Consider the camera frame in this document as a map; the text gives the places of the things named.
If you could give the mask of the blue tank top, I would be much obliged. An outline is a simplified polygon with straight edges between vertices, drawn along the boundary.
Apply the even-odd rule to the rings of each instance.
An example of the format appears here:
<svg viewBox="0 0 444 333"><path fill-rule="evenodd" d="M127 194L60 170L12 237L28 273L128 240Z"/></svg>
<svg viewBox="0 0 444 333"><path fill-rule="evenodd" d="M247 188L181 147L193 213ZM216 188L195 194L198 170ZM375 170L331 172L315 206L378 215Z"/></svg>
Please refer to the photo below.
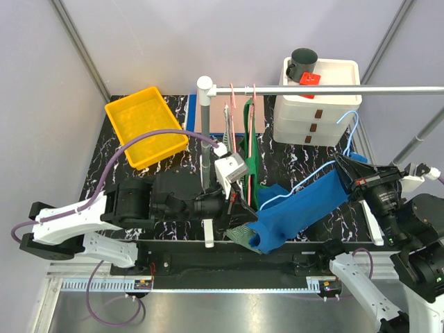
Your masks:
<svg viewBox="0 0 444 333"><path fill-rule="evenodd" d="M292 191L278 184L258 190L257 221L246 225L253 231L247 241L252 250L270 253L349 200L336 169L306 186L313 177L306 177Z"/></svg>

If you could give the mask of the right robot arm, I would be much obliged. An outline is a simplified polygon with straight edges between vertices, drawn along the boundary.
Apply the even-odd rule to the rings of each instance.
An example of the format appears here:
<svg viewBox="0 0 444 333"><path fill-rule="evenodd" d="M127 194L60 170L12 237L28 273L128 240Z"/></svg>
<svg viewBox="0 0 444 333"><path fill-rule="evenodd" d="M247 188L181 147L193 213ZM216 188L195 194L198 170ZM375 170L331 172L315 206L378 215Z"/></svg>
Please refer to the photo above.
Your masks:
<svg viewBox="0 0 444 333"><path fill-rule="evenodd" d="M342 154L336 154L334 161L345 192L369 206L388 245L396 250L390 259L402 283L408 312L380 292L337 239L316 251L313 263L317 271L338 277L373 319L377 332L442 332L443 199L431 194L402 198L414 178L439 178L439 172L425 164L409 164L405 169L375 166Z"/></svg>

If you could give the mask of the light blue wire hanger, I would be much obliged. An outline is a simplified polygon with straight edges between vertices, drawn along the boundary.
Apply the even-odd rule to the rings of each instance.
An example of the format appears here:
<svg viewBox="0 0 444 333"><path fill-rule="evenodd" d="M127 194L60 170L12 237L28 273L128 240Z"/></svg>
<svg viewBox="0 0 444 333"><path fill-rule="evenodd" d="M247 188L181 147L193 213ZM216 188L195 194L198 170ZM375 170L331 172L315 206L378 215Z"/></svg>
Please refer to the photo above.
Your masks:
<svg viewBox="0 0 444 333"><path fill-rule="evenodd" d="M350 131L348 140L347 140L347 144L345 147L345 150L342 152L342 154L346 157L350 157L352 154L352 150L351 150L351 145L352 145L352 137L357 129L357 126L359 125L359 114L356 110L349 110L346 113L344 113L339 120L336 122L336 124L340 124L349 114L353 114L354 116L354 120L355 120L355 124L352 127L352 130ZM294 192L299 189L303 184L305 184L308 180L311 180L318 172L322 171L325 167L333 164L334 161L329 161L326 162L324 164L322 164L320 167L318 167L314 172L312 172L311 174L309 174L306 178L304 178L303 180L301 180L298 184L296 184L295 186L293 186L290 190L290 192L288 194L279 194L277 196L274 196L270 199L268 199L267 201L265 201L260 207L259 207L259 211L262 211L268 204L273 203L274 201L276 201L279 198L288 198L290 196L292 196L294 194Z"/></svg>

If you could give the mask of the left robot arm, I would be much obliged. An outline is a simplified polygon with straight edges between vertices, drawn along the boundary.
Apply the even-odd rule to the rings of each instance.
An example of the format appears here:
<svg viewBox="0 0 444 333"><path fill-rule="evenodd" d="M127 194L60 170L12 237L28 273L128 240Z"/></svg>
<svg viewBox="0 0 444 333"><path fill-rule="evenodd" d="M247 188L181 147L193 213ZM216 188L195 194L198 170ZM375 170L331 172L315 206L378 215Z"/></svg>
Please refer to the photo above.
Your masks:
<svg viewBox="0 0 444 333"><path fill-rule="evenodd" d="M86 256L141 275L150 265L147 249L104 237L99 231L152 230L157 222L209 221L215 231L223 232L231 223L257 220L238 183L204 191L198 175L179 170L123 180L100 192L85 210L79 207L79 203L61 208L33 203L29 217L35 225L23 235L20 249L53 261Z"/></svg>

